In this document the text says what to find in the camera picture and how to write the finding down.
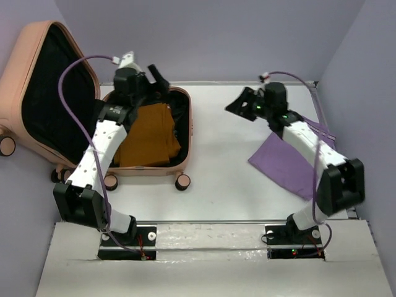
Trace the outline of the mustard brown trousers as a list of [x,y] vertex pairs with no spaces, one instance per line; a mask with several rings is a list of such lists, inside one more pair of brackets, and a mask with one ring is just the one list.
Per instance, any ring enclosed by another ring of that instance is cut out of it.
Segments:
[[140,107],[137,119],[114,155],[114,164],[122,168],[169,164],[181,150],[174,128],[167,104]]

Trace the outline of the purple shorts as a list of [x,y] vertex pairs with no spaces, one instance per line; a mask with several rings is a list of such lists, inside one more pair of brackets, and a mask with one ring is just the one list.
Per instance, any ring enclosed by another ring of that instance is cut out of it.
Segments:
[[248,162],[274,183],[309,201],[312,199],[316,145],[321,143],[321,158],[335,148],[335,137],[327,126],[308,118],[281,118],[279,132],[272,132]]

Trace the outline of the pink hard-shell suitcase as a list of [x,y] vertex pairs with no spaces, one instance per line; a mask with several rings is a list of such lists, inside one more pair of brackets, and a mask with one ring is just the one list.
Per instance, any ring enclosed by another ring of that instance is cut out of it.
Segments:
[[[65,25],[53,20],[26,25],[1,77],[1,155],[12,155],[22,144],[55,164],[51,179],[64,183],[81,161],[109,94],[100,95],[97,76]],[[181,150],[162,166],[122,168],[113,159],[105,174],[108,190],[117,188],[119,175],[172,174],[178,190],[190,186],[184,170],[192,137],[191,98],[170,85],[165,96],[140,107],[156,103],[170,106]]]

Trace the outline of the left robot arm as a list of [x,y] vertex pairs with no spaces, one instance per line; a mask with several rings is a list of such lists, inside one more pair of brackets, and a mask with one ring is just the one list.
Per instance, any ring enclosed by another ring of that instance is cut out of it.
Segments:
[[53,190],[64,221],[104,231],[123,244],[136,240],[136,219],[112,209],[105,174],[136,121],[139,107],[144,101],[160,99],[169,92],[170,84],[156,65],[149,65],[148,70],[154,82],[131,66],[116,70],[114,90],[104,100],[81,161],[68,179]]

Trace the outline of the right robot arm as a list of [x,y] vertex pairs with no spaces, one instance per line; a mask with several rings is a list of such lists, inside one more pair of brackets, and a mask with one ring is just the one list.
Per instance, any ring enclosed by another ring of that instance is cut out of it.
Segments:
[[365,200],[364,165],[348,159],[315,135],[303,117],[289,109],[286,87],[264,83],[257,90],[245,87],[225,110],[249,121],[262,118],[279,139],[292,146],[313,168],[312,202],[292,213],[272,238],[298,243],[310,229]]

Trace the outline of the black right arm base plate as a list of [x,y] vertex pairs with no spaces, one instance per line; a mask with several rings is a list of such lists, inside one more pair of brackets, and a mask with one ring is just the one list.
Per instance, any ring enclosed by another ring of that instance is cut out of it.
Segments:
[[267,246],[270,260],[325,259],[318,226],[291,234],[286,231],[285,224],[264,225],[260,239]]

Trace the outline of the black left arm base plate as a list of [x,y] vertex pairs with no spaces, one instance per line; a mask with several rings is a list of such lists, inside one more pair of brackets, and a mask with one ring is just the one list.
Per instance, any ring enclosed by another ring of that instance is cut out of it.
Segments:
[[97,257],[100,260],[156,260],[157,227],[138,225],[134,238],[126,234],[113,233],[113,237],[102,234]]

